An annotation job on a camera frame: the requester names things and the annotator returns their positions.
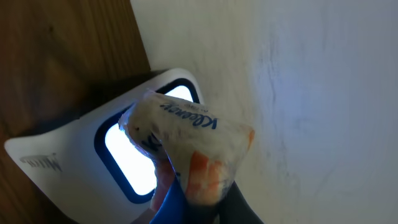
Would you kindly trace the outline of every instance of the plastic packaging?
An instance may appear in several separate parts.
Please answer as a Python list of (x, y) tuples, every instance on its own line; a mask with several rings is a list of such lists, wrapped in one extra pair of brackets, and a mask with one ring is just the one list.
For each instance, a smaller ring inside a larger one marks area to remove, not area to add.
[(134, 103), (119, 127), (155, 163), (171, 162), (193, 205), (215, 205), (223, 199), (254, 139), (254, 130), (246, 124), (158, 93)]

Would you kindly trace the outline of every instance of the wooden surface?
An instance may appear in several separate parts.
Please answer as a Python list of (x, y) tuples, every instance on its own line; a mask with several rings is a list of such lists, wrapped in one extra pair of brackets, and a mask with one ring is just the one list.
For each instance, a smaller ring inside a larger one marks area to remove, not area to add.
[(71, 222), (5, 140), (78, 118), (149, 69), (128, 0), (0, 0), (0, 223)]

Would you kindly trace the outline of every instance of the wooden table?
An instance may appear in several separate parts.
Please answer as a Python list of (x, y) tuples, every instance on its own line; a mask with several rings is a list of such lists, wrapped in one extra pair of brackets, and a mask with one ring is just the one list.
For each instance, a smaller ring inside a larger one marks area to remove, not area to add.
[(11, 161), (5, 140), (78, 118), (149, 70), (128, 0), (0, 0), (0, 223), (72, 222)]

